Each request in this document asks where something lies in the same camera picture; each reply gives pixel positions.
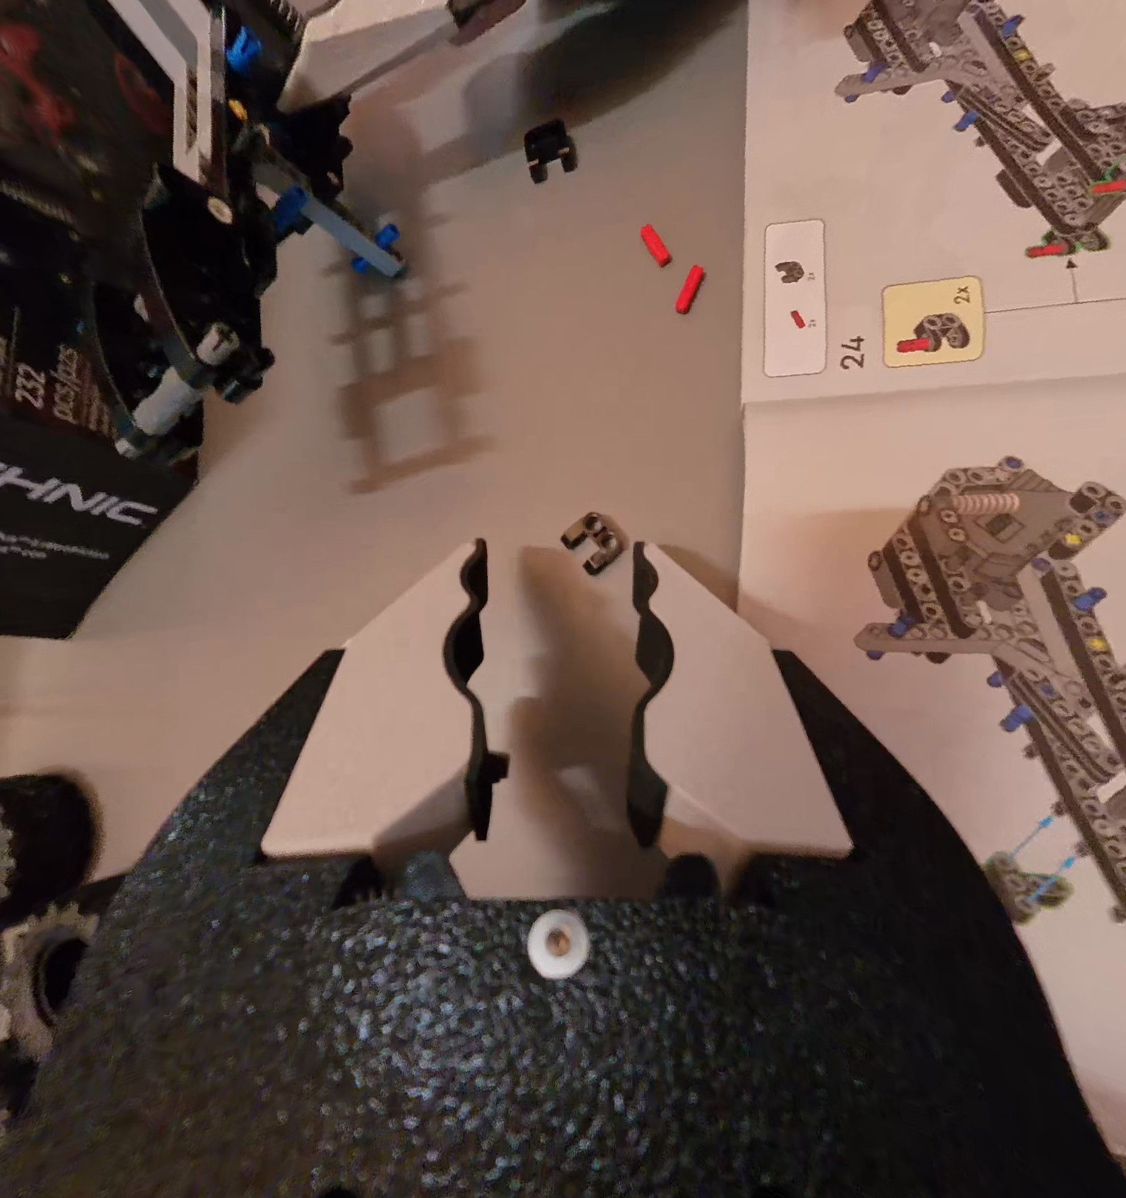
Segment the partly built brick chassis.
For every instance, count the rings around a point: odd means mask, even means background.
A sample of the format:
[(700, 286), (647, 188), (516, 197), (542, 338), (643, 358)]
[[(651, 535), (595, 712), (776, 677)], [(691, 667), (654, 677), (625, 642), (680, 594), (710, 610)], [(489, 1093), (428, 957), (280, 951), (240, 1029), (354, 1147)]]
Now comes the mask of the partly built brick chassis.
[(369, 229), (343, 201), (352, 142), (345, 96), (301, 113), (278, 103), (299, 33), (286, 2), (205, 2), (197, 116), (212, 157), (196, 177), (159, 162), (131, 225), (131, 282), (92, 284), (87, 315), (111, 387), (114, 450), (172, 467), (203, 443), (207, 398), (238, 404), (275, 363), (260, 302), (278, 247), (310, 229), (345, 249), (352, 271), (398, 279), (400, 231)]

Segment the building instruction booklet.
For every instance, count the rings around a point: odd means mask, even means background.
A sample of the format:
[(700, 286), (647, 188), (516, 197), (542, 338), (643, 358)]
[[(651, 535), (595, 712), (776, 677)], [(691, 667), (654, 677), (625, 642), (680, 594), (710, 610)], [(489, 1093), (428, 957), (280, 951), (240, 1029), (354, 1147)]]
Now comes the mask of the building instruction booklet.
[(1027, 924), (1091, 861), (1126, 922), (1126, 662), (1080, 555), (1126, 516), (1115, 487), (1036, 454), (1126, 448), (1126, 2), (750, 2), (741, 402), (973, 389), (992, 415), (914, 404), (870, 424), (828, 505), (896, 487), (868, 555), (881, 612), (857, 651), (992, 666), (1001, 728), (1076, 846), (984, 865)]

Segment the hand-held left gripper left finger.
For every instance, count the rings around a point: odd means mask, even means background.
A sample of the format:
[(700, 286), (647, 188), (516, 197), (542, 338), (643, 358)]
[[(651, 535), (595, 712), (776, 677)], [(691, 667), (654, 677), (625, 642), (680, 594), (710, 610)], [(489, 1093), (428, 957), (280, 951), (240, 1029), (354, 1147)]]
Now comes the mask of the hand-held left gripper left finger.
[(489, 597), (489, 546), (474, 538), (343, 645), (260, 839), (267, 859), (369, 857), (391, 876), (489, 841), (509, 776), (474, 690)]

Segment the black angled connector brick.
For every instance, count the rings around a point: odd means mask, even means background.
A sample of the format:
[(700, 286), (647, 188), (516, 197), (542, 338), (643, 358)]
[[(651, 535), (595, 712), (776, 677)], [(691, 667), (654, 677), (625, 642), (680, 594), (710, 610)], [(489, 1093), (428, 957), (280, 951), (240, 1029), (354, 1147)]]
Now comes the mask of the black angled connector brick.
[(586, 513), (568, 526), (560, 544), (570, 551), (581, 548), (590, 551), (584, 559), (588, 577), (601, 577), (625, 553), (619, 531), (599, 513)]
[(560, 118), (525, 131), (524, 150), (529, 177), (536, 186), (549, 179), (549, 166), (555, 162), (564, 173), (571, 173), (579, 166), (575, 142)]

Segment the black toy set box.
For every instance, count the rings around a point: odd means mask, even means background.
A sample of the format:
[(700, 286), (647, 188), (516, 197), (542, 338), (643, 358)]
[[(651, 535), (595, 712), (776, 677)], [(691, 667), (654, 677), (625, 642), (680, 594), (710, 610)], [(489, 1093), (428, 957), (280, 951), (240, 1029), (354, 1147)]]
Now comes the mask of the black toy set box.
[(203, 413), (120, 457), (87, 301), (120, 267), (175, 83), (109, 2), (0, 2), (0, 636), (70, 638), (196, 487)]

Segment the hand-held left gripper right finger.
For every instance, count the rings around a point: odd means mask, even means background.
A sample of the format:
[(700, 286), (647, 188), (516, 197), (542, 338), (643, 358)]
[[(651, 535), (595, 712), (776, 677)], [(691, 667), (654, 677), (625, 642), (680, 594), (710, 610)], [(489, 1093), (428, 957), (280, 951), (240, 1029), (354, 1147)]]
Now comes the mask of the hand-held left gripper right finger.
[(627, 817), (669, 861), (704, 857), (736, 890), (756, 857), (842, 861), (850, 835), (763, 634), (660, 546), (632, 548)]

